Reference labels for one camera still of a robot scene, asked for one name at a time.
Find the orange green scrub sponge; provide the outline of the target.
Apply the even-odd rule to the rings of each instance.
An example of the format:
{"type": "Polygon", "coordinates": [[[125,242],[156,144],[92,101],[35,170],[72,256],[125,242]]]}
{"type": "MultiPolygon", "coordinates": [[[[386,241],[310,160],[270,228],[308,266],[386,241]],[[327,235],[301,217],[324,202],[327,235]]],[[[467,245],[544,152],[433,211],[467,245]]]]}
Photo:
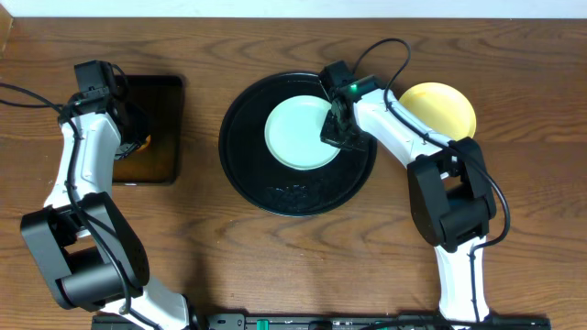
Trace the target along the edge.
{"type": "Polygon", "coordinates": [[[136,152],[140,152],[141,150],[146,149],[150,145],[150,142],[151,136],[147,136],[145,140],[142,142],[142,144],[136,149],[136,152]]]}

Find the light blue plate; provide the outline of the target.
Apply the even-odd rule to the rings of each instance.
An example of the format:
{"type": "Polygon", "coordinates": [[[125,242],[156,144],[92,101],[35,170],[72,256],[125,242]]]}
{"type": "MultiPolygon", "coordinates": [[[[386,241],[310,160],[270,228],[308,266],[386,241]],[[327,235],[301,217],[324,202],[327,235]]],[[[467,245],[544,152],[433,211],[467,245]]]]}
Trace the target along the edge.
{"type": "Polygon", "coordinates": [[[321,168],[340,152],[320,138],[331,103],[313,95],[288,98],[269,114],[265,143],[282,165],[297,171],[321,168]]]}

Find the yellow plate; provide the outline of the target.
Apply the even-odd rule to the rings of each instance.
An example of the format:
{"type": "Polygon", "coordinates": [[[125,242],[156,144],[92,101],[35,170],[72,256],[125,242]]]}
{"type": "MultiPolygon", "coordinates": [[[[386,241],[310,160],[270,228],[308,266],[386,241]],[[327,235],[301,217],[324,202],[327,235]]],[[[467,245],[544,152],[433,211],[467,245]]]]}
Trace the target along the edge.
{"type": "Polygon", "coordinates": [[[474,137],[477,118],[473,106],[450,85],[422,82],[404,92],[399,102],[428,127],[449,138],[474,137]]]}

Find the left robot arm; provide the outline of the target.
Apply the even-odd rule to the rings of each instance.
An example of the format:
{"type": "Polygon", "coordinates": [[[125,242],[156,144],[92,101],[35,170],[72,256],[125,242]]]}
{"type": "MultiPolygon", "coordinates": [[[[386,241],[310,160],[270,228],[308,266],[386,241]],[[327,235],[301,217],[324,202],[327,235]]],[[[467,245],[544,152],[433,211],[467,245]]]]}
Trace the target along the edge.
{"type": "Polygon", "coordinates": [[[143,329],[195,329],[189,303],[150,274],[146,251],[111,194],[127,127],[145,138],[149,119],[137,104],[111,110],[74,101],[61,120],[64,147],[43,208],[21,220],[21,235],[50,293],[63,309],[116,314],[143,329]]]}

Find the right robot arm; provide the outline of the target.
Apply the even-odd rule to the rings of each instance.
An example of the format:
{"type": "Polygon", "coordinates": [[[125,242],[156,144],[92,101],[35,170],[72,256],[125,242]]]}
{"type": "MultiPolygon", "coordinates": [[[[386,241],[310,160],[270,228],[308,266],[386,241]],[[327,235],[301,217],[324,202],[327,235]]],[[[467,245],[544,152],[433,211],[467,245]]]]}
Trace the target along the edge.
{"type": "Polygon", "coordinates": [[[320,82],[331,103],[321,139],[355,149],[375,138],[406,168],[412,219],[437,257],[442,317],[453,327],[487,320],[482,254],[500,193],[480,146],[435,130],[440,115],[413,114],[374,76],[320,82]]]}

